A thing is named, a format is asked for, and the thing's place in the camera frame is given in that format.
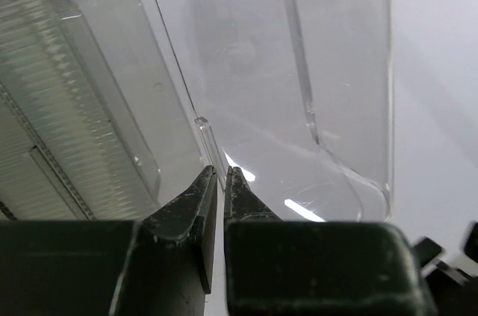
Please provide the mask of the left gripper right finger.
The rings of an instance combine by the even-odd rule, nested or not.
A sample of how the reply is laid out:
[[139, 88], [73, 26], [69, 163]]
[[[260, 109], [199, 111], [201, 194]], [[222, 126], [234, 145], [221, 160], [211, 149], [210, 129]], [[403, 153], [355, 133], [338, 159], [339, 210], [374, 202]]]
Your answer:
[[239, 167], [226, 177], [226, 302], [230, 315], [283, 315], [284, 222], [250, 189]]

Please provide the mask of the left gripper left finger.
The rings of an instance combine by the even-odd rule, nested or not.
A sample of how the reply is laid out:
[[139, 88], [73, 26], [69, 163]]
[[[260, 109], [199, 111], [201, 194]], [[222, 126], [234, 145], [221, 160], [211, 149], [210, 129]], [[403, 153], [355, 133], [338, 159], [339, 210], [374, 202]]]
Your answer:
[[133, 228], [110, 315], [203, 315], [211, 293], [217, 171], [192, 184]]

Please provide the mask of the clear acrylic organizer with lid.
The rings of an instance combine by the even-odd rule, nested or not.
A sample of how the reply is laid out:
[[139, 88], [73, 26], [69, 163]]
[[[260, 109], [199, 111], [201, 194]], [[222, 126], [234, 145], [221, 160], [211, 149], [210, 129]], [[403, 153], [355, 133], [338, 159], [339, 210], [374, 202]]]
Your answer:
[[392, 91], [391, 0], [1, 0], [1, 218], [139, 219], [210, 164], [385, 221]]

